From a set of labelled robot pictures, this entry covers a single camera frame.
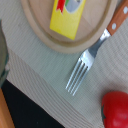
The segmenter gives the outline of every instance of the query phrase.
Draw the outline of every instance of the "table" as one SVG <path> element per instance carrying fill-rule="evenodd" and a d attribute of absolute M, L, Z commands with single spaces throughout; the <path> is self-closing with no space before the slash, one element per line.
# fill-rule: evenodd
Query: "table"
<path fill-rule="evenodd" d="M 8 80 L 2 91 L 16 128 L 64 128 Z"/>

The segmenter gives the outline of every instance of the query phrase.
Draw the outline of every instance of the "yellow box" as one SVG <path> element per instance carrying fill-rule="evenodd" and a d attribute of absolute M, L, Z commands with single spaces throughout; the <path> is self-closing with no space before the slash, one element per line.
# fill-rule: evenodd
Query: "yellow box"
<path fill-rule="evenodd" d="M 55 0 L 50 29 L 75 39 L 86 0 Z"/>

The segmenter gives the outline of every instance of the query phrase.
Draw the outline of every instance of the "fork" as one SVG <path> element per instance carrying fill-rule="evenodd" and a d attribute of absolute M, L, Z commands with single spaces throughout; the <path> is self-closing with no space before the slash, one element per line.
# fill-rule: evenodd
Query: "fork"
<path fill-rule="evenodd" d="M 79 57 L 65 88 L 72 94 L 72 96 L 75 95 L 88 71 L 92 67 L 99 47 L 109 36 L 109 32 L 105 29 L 100 39 L 93 46 L 85 50 Z"/>

